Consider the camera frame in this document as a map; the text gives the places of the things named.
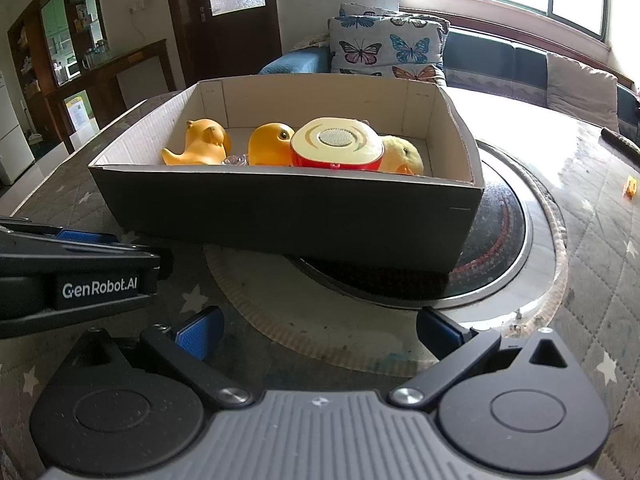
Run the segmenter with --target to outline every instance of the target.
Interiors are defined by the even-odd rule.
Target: rubber duck
[[[420,153],[408,140],[394,136],[382,136],[385,153],[378,171],[405,175],[422,175],[424,166]]]
[[[256,128],[249,138],[250,166],[292,166],[291,137],[286,124],[269,123]]]
[[[187,133],[184,136],[184,145],[188,146],[195,139],[202,138],[202,134],[207,128],[219,128],[222,130],[223,135],[225,136],[224,147],[226,154],[229,155],[231,153],[231,139],[229,138],[229,134],[226,130],[216,121],[212,121],[211,119],[200,119],[199,121],[187,121]]]
[[[203,130],[185,147],[184,153],[176,155],[168,149],[162,149],[162,160],[168,166],[180,164],[222,164],[226,158],[224,129],[210,126]]]

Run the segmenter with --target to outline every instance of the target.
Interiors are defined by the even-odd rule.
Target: wooden console table
[[[127,111],[116,76],[153,57],[157,57],[160,60],[162,73],[169,92],[175,91],[176,86],[166,50],[166,40],[161,40],[113,57],[45,95],[47,107],[50,110],[58,135],[64,141],[68,150],[71,152],[74,150],[69,138],[71,133],[74,132],[74,126],[66,111],[65,99],[85,90],[89,101],[91,101],[95,120],[100,128],[104,128]]]

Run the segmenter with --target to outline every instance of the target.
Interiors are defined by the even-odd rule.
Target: round black glass turntable
[[[449,274],[293,258],[303,272],[349,296],[398,308],[478,301],[504,286],[526,260],[529,218],[507,180],[482,163],[484,194],[460,259]]]

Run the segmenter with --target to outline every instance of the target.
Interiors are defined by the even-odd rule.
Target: window sill
[[[399,6],[458,14],[539,36],[607,64],[610,46],[564,23],[496,0],[399,0]]]

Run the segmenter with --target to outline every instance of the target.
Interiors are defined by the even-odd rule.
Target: orange butterfly
[[[402,70],[400,67],[393,66],[391,70],[394,71],[394,76],[399,77],[400,79],[413,79],[416,81],[424,81],[428,83],[436,82],[436,69],[433,65],[427,65],[420,73],[415,73],[413,70],[411,72],[407,72],[407,70]]]

